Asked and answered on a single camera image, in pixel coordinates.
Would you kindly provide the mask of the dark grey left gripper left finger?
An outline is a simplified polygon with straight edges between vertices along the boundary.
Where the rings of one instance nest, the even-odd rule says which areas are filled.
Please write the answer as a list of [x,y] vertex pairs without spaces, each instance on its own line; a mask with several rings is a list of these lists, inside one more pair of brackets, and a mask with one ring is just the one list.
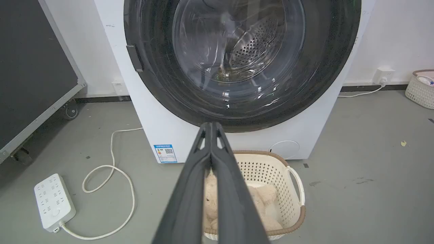
[[201,125],[152,243],[202,243],[204,178],[210,161],[211,128],[210,122]]

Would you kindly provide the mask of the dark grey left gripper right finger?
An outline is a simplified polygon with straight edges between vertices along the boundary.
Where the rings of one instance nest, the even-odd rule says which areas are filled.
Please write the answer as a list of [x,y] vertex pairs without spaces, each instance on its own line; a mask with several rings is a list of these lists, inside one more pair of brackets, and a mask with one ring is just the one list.
[[217,122],[211,123],[211,165],[218,182],[218,243],[268,244],[234,152]]

